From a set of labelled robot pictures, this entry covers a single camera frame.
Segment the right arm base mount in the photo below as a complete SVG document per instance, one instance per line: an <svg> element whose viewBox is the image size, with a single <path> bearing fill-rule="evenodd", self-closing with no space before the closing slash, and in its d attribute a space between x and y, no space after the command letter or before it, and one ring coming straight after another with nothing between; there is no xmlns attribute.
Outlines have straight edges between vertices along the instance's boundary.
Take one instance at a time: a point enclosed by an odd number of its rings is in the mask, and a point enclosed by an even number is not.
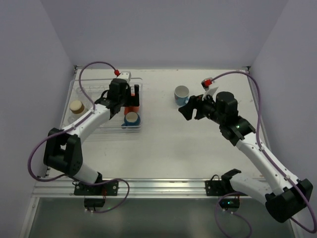
<svg viewBox="0 0 317 238"><path fill-rule="evenodd" d="M236 174L240 174L238 169L232 169L221 176L213 175L211 179L204 181L206 196L224 196L229 193L235 193L229 181ZM234 198L223 198L219 205L222 209L237 211L240 207L240 196L246 196L245 194L238 193L234 195Z"/></svg>

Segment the orange mug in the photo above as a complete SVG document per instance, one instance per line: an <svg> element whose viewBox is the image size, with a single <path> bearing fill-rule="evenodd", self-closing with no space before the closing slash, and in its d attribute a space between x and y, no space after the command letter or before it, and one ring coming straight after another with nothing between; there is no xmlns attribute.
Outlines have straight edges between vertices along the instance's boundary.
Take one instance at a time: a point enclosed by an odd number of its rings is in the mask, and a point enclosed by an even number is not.
<svg viewBox="0 0 317 238"><path fill-rule="evenodd" d="M127 115L130 112L137 113L138 111L139 111L139 106L138 107L133 107L133 106L124 107L124 115Z"/></svg>

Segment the light blue floral mug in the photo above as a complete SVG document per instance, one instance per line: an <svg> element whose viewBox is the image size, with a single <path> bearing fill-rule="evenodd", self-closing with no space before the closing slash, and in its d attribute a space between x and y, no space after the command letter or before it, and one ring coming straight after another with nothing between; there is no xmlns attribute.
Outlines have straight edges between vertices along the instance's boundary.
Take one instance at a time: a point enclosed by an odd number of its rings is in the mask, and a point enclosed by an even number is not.
<svg viewBox="0 0 317 238"><path fill-rule="evenodd" d="M189 89L184 85L179 85L174 90L175 103L184 106L189 101Z"/></svg>

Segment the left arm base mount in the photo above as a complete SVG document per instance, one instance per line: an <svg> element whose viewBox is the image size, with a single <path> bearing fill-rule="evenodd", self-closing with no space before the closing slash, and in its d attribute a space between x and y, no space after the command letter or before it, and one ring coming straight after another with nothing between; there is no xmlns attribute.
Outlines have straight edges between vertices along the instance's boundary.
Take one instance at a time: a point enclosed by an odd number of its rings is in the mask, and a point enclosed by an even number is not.
<svg viewBox="0 0 317 238"><path fill-rule="evenodd" d="M107 196L117 196L119 181L115 180L100 186L88 186L73 182L74 195L85 196L84 207L87 210L99 211L103 208Z"/></svg>

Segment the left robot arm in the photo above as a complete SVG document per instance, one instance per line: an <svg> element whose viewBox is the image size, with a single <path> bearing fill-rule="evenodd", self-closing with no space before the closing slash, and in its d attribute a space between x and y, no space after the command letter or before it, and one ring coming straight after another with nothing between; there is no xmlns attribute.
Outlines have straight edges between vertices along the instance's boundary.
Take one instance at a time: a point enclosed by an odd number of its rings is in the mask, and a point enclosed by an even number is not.
<svg viewBox="0 0 317 238"><path fill-rule="evenodd" d="M49 131L44 152L46 166L89 185L101 183L102 179L99 172L84 163L83 142L122 108L140 106L140 86L119 76L91 102L91 108L72 124Z"/></svg>

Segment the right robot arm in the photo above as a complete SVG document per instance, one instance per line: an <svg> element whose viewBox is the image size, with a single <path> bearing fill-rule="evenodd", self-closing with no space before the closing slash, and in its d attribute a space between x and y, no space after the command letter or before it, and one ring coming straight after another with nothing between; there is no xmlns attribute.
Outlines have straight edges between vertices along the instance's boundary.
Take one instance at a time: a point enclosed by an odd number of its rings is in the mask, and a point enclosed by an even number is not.
<svg viewBox="0 0 317 238"><path fill-rule="evenodd" d="M178 110L186 120L208 118L217 123L222 136L248 157L268 183L265 185L234 169L221 177L225 188L264 204L280 223L307 206L313 191L312 183L308 179L300 180L257 139L255 128L238 115L238 102L232 93L217 93L215 99L210 95L191 96Z"/></svg>

